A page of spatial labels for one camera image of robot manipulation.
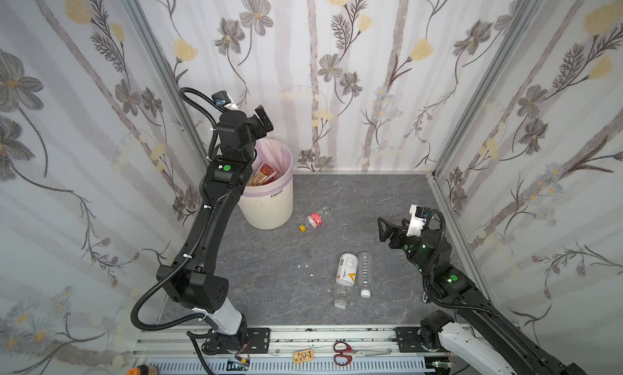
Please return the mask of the clear ribbed bottle white cap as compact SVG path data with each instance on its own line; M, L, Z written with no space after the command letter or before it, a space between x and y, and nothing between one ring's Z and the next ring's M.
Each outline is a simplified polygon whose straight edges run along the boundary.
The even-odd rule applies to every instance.
M371 285L373 277L373 257L369 252L362 252L358 255L358 260L360 296L364 299L370 299L372 296Z

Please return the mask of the yellow tea bottle red label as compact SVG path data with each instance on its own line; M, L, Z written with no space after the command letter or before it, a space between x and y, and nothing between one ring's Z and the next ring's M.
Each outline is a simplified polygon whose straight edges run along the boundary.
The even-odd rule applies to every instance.
M278 178L278 172L269 164L262 163L258 170L254 172L248 186L259 187L273 182Z

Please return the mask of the small bottle yellow cap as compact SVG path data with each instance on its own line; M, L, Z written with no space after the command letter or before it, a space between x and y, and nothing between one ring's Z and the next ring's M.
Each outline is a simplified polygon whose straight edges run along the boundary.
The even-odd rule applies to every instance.
M330 209L328 206L325 206L319 209L317 212L308 214L308 216L303 220L303 222L298 226L300 232L304 233L311 229L317 229L321 227L327 218L330 216Z

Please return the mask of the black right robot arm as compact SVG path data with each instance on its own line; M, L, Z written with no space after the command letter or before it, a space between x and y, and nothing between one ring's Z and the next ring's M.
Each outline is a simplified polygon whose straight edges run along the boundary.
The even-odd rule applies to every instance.
M446 220L437 209L412 206L398 225L379 218L379 239L404 251L422 277L426 299L438 310L420 323L420 343L445 350L482 374L582 374L532 341L498 311L451 261Z

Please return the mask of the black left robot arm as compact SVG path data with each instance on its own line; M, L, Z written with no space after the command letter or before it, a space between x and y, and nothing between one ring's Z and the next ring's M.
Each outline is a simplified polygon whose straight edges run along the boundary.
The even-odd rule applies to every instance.
M228 280L215 274L217 255L230 216L251 178L256 141L273 131L274 125L264 107L256 107L254 115L248 116L225 91L207 96L182 87L178 93L211 123L209 165L198 187L201 199L189 236L172 263L159 267L157 283L131 310L131 324L140 331L163 331L200 320L212 328L206 340L239 351L248 344L248 324L228 298ZM160 290L191 313L161 324L141 321L142 307Z

